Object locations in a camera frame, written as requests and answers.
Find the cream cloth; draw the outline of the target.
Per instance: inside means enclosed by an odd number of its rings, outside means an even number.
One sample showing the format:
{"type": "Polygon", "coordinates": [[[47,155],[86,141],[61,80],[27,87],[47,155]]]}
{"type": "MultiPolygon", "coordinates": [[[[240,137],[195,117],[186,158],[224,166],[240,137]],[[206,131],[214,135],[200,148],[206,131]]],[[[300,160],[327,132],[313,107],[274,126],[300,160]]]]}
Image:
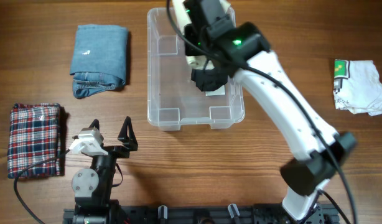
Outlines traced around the cream cloth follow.
{"type": "MultiPolygon", "coordinates": [[[[189,10],[184,6],[184,0],[173,0],[173,7],[175,16],[182,35],[184,36],[184,27],[191,24],[192,21],[189,17],[189,10]]],[[[202,70],[206,62],[206,56],[188,57],[185,56],[188,65],[196,70],[202,70]]]]}

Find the black garment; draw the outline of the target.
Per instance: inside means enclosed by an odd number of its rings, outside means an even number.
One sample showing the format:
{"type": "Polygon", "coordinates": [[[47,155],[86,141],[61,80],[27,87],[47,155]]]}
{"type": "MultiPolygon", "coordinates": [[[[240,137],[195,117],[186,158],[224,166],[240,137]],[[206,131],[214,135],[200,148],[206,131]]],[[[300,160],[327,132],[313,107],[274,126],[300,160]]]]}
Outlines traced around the black garment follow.
{"type": "Polygon", "coordinates": [[[228,75],[218,68],[211,70],[196,70],[191,72],[191,81],[195,82],[200,91],[215,91],[228,82],[228,75]]]}

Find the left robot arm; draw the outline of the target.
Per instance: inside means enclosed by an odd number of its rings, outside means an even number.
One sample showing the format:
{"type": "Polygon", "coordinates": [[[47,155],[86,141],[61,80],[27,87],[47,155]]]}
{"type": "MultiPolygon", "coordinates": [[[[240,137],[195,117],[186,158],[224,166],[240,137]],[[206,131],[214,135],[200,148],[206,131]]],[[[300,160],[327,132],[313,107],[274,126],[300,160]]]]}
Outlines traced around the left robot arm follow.
{"type": "Polygon", "coordinates": [[[113,182],[116,172],[121,172],[118,159],[127,159],[130,152],[137,151],[138,143],[131,118],[125,118],[118,146],[105,146],[100,133],[100,124],[95,119],[88,128],[74,136],[70,146],[72,154],[83,154],[92,158],[91,166],[79,170],[72,179],[75,193],[75,209],[66,210],[64,223],[129,223],[130,219],[118,200],[111,198],[111,190],[120,184],[113,182]]]}

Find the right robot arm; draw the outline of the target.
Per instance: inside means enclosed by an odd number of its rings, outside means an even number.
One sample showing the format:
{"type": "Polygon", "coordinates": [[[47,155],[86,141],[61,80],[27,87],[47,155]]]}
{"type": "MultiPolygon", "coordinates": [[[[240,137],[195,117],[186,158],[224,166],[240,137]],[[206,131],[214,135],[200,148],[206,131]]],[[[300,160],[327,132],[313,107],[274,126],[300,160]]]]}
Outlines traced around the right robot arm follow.
{"type": "Polygon", "coordinates": [[[280,169],[288,186],[282,207],[296,223],[311,215],[330,179],[345,178],[342,165],[356,146],[352,133],[340,133],[309,105],[282,69],[267,38],[251,22],[234,25],[226,1],[172,1],[187,55],[204,56],[212,74],[197,75],[210,91],[232,78],[247,90],[284,136],[293,158],[280,169]]]}

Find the clear plastic storage bin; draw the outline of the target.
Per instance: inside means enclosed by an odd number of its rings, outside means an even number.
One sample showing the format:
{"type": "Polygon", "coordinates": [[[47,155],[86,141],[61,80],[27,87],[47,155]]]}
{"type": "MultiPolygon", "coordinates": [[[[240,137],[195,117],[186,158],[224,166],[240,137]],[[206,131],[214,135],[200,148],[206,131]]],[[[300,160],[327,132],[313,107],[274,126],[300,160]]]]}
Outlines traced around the clear plastic storage bin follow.
{"type": "Polygon", "coordinates": [[[147,120],[164,131],[184,125],[208,124],[226,129],[245,116],[242,87],[232,79],[225,95],[206,96],[191,81],[183,40],[171,27],[164,7],[147,14],[147,120]]]}

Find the folded blue denim jeans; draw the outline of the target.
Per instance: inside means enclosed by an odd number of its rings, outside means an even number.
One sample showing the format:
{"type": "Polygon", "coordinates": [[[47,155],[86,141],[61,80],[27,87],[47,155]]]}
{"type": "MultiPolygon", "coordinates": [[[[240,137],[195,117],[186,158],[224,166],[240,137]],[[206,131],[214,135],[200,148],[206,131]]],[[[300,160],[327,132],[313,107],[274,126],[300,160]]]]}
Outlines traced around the folded blue denim jeans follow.
{"type": "Polygon", "coordinates": [[[70,66],[72,92],[82,99],[126,84],[128,29],[117,25],[79,25],[70,66]]]}

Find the folded red plaid shirt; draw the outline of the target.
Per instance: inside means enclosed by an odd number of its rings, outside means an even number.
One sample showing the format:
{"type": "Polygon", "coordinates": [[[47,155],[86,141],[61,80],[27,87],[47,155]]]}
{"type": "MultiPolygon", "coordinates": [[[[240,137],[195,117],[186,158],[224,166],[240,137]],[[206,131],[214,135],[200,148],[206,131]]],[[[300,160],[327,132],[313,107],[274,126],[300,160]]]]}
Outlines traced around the folded red plaid shirt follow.
{"type": "Polygon", "coordinates": [[[10,113],[7,177],[50,177],[61,174],[58,103],[16,103],[10,113]]]}

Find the white label in bin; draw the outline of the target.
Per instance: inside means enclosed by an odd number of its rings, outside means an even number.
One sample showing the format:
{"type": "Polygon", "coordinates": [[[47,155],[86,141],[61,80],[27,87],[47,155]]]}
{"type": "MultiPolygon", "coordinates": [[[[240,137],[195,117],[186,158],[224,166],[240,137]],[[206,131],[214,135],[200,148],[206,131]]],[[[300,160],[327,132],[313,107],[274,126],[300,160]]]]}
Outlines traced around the white label in bin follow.
{"type": "Polygon", "coordinates": [[[225,91],[225,86],[224,85],[219,87],[215,91],[206,91],[205,92],[206,96],[221,96],[221,95],[225,95],[225,94],[226,94],[226,91],[225,91]]]}

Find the white printed t-shirt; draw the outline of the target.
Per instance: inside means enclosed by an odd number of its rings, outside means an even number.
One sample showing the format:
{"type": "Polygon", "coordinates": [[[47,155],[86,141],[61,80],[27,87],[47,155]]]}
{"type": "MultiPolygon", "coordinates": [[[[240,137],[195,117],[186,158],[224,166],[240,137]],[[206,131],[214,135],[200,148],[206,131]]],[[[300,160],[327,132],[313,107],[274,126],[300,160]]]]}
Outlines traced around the white printed t-shirt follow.
{"type": "Polygon", "coordinates": [[[382,83],[372,60],[334,62],[333,96],[337,110],[382,114],[382,83]]]}

